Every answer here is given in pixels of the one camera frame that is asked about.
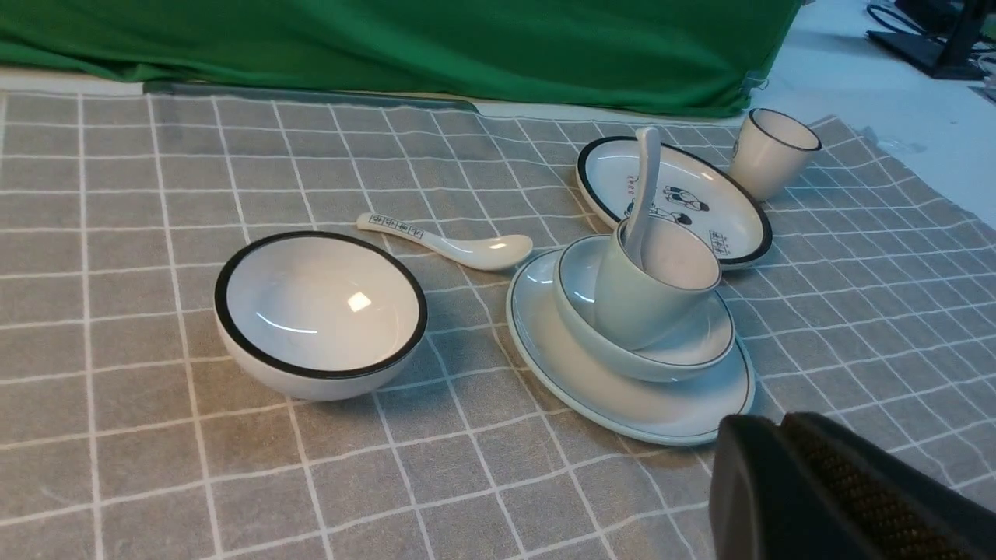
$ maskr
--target tall white cup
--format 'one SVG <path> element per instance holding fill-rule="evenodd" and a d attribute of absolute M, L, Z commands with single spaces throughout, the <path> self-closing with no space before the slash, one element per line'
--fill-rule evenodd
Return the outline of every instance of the tall white cup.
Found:
<path fill-rule="evenodd" d="M 799 121 L 770 109 L 754 109 L 740 126 L 729 175 L 757 201 L 780 192 L 799 176 L 820 138 Z"/>
<path fill-rule="evenodd" d="M 595 280 L 595 328 L 627 350 L 639 350 L 708 298 L 719 284 L 712 249 L 684 227 L 652 218 L 640 248 L 643 268 L 623 249 L 629 218 L 606 243 Z"/>

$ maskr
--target white ceramic spoon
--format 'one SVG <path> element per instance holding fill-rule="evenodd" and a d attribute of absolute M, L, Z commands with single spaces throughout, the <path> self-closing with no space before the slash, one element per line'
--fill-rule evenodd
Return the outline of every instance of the white ceramic spoon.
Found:
<path fill-rule="evenodd" d="M 643 268 L 641 249 L 650 221 L 650 207 L 657 193 L 657 173 L 660 171 L 660 132 L 655 127 L 639 129 L 636 131 L 636 142 L 639 144 L 639 178 L 636 180 L 622 248 L 629 260 Z"/>
<path fill-rule="evenodd" d="M 502 270 L 522 262 L 533 250 L 526 235 L 502 235 L 490 239 L 445 239 L 390 216 L 365 212 L 357 218 L 357 229 L 396 235 L 477 270 Z"/>

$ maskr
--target white ceramic bowl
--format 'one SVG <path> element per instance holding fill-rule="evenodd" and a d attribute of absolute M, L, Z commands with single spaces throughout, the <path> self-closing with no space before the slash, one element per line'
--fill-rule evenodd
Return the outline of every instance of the white ceramic bowl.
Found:
<path fill-rule="evenodd" d="M 368 393 L 404 368 L 425 333 L 425 296 L 395 258 L 323 231 L 247 245 L 214 286 L 225 348 L 267 387 L 312 401 Z"/>
<path fill-rule="evenodd" d="M 667 336 L 646 348 L 626 350 L 600 334 L 595 325 L 595 278 L 607 235 L 592 235 L 568 245 L 554 270 L 554 301 L 571 336 L 593 358 L 617 374 L 649 382 L 688 380 L 726 357 L 734 346 L 733 317 L 713 293 Z"/>
<path fill-rule="evenodd" d="M 575 167 L 585 202 L 609 227 L 629 215 L 639 174 L 634 137 L 595 140 Z M 660 145 L 660 172 L 650 214 L 695 232 L 723 270 L 750 266 L 771 248 L 771 224 L 737 181 L 708 161 L 673 145 Z"/>

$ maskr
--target checkered tablecloth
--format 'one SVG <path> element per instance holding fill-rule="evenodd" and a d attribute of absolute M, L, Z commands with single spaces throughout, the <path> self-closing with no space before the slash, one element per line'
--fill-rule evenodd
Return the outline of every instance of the checkered tablecloth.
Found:
<path fill-rule="evenodd" d="M 573 165 L 629 125 L 232 99 L 3 98 L 0 550 L 11 559 L 712 556 L 713 450 L 566 409 L 509 339 L 510 274 L 355 231 L 374 210 L 539 250 L 607 232 Z M 836 119 L 722 295 L 754 412 L 817 411 L 996 507 L 996 233 Z M 664 128 L 725 165 L 735 131 Z M 215 333 L 247 241 L 318 228 L 418 278 L 429 334 L 374 395 L 285 399 Z"/>

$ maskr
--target green cloth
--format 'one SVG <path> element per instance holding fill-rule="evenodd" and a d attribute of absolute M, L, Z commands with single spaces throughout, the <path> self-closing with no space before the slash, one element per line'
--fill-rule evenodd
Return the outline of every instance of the green cloth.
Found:
<path fill-rule="evenodd" d="M 112 80 L 728 117 L 799 0 L 0 0 L 0 61 Z"/>

